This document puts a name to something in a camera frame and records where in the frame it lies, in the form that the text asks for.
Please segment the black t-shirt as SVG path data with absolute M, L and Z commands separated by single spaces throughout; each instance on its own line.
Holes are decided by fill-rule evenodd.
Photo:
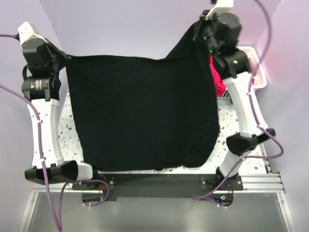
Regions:
M 96 170 L 195 168 L 210 157 L 218 106 L 195 25 L 163 59 L 72 57 L 66 72 L 83 158 Z

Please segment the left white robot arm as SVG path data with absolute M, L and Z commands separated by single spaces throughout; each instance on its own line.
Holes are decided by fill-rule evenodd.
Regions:
M 88 189 L 96 189 L 100 178 L 91 165 L 65 161 L 58 137 L 59 72 L 69 57 L 45 39 L 29 39 L 22 45 L 27 65 L 23 69 L 22 92 L 29 101 L 34 153 L 32 167 L 25 178 L 47 185 L 82 181 Z

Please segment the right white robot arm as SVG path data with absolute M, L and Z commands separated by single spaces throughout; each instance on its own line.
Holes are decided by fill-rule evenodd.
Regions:
M 232 185 L 245 156 L 275 135 L 275 130 L 268 127 L 261 111 L 258 109 L 253 112 L 251 109 L 257 105 L 255 94 L 248 94 L 249 85 L 254 83 L 250 79 L 253 66 L 247 53 L 237 48 L 241 28 L 235 14 L 210 10 L 204 10 L 194 25 L 194 41 L 205 43 L 212 63 L 231 96 L 239 120 L 239 132 L 227 137 L 228 152 L 216 169 L 212 184 L 213 188 L 221 190 Z

